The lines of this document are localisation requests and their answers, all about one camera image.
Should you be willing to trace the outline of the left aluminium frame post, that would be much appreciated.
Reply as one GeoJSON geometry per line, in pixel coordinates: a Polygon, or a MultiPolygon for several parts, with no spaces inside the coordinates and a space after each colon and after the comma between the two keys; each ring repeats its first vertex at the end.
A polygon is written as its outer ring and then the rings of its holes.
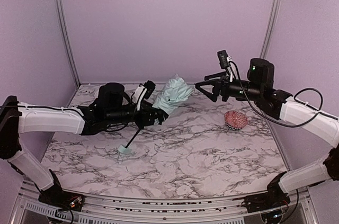
{"type": "Polygon", "coordinates": [[[70,43],[70,39],[69,39],[69,34],[68,34],[68,31],[67,31],[63,1],[62,0],[55,0],[55,3],[56,3],[56,10],[57,10],[57,16],[58,16],[58,22],[59,22],[59,26],[60,26],[61,36],[62,36],[63,44],[64,44],[64,47],[65,47],[65,52],[66,52],[67,60],[68,60],[68,63],[69,63],[70,71],[71,71],[75,86],[77,88],[79,88],[80,85],[81,85],[81,82],[80,82],[79,74],[78,74],[78,71],[77,71],[77,68],[76,68],[75,59],[74,59],[74,56],[73,56],[73,51],[72,51],[72,47],[71,47],[71,43],[70,43]]]}

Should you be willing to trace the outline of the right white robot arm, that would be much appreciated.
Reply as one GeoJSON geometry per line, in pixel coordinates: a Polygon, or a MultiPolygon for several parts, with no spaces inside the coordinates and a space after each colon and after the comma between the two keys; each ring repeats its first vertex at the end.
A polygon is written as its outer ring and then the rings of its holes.
{"type": "Polygon", "coordinates": [[[227,58],[220,66],[230,71],[206,76],[195,84],[197,90],[213,102],[218,97],[227,101],[234,97],[247,101],[254,111],[278,125],[303,128],[326,141],[331,150],[328,156],[294,171],[278,174],[265,193],[247,196],[242,205],[248,212],[268,210],[290,203],[289,193],[305,186],[314,186],[326,180],[338,180],[338,118],[297,99],[286,91],[273,88],[274,65],[265,59],[253,58],[247,80],[241,80],[236,64],[227,58]]]}

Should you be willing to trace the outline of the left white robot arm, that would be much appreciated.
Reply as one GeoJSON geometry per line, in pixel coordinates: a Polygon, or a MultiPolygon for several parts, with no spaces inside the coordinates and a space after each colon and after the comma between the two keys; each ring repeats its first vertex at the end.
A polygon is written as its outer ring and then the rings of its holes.
{"type": "Polygon", "coordinates": [[[123,129],[134,123],[138,130],[162,123],[168,114],[147,99],[155,84],[140,84],[129,96],[120,83],[107,83],[99,88],[96,99],[88,106],[50,107],[19,102],[8,96],[1,106],[1,159],[18,173],[27,176],[37,187],[39,201],[69,211],[81,211],[84,196],[65,191],[56,174],[44,167],[20,142],[28,132],[66,132],[93,136],[113,127],[123,129]]]}

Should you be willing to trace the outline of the aluminium frame post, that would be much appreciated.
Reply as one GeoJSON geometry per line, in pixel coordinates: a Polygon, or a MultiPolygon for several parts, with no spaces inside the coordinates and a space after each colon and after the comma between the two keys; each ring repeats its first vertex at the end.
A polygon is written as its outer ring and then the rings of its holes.
{"type": "Polygon", "coordinates": [[[260,52],[260,58],[266,59],[269,53],[269,48],[274,32],[275,25],[279,16],[279,9],[281,5],[281,0],[272,0],[272,6],[270,10],[269,20],[260,52]]]}
{"type": "Polygon", "coordinates": [[[81,82],[80,82],[79,74],[78,74],[78,71],[77,71],[77,68],[76,68],[75,59],[74,59],[74,56],[73,56],[73,51],[72,51],[72,47],[71,47],[71,43],[70,43],[70,39],[69,39],[69,34],[68,34],[68,31],[67,31],[63,1],[62,0],[55,0],[55,3],[56,3],[56,10],[57,10],[57,16],[58,16],[58,22],[59,22],[59,26],[60,26],[61,36],[62,36],[63,44],[64,44],[64,47],[65,47],[65,52],[66,52],[67,60],[68,60],[68,63],[69,63],[70,71],[71,71],[75,86],[77,88],[79,88],[80,85],[81,85],[81,82]]]}

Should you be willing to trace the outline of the mint green folding umbrella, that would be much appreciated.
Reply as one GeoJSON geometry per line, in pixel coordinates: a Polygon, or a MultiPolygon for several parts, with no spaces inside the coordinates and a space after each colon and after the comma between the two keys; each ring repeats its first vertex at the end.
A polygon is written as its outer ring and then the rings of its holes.
{"type": "MultiPolygon", "coordinates": [[[[187,101],[193,92],[193,87],[188,85],[178,74],[175,74],[157,94],[152,107],[161,109],[165,114],[170,115],[176,108],[187,101]]],[[[137,111],[140,109],[141,104],[137,104],[137,111]]]]}

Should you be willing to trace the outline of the front aluminium rail base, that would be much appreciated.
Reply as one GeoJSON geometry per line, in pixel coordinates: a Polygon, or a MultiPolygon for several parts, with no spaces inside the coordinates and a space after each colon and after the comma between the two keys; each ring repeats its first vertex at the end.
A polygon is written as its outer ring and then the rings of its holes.
{"type": "Polygon", "coordinates": [[[253,194],[198,199],[135,199],[84,193],[81,211],[67,211],[38,200],[23,181],[9,223],[318,223],[307,189],[290,194],[290,203],[263,210],[247,207],[253,194]]]}

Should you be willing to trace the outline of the right aluminium frame post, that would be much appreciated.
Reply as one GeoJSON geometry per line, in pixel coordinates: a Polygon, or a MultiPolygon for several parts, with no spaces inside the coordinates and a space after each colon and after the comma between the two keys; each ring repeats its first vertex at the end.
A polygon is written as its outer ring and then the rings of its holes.
{"type": "Polygon", "coordinates": [[[260,58],[266,59],[269,53],[269,48],[274,32],[275,25],[279,16],[279,9],[281,5],[281,0],[272,0],[272,6],[270,10],[269,20],[260,52],[260,58]]]}

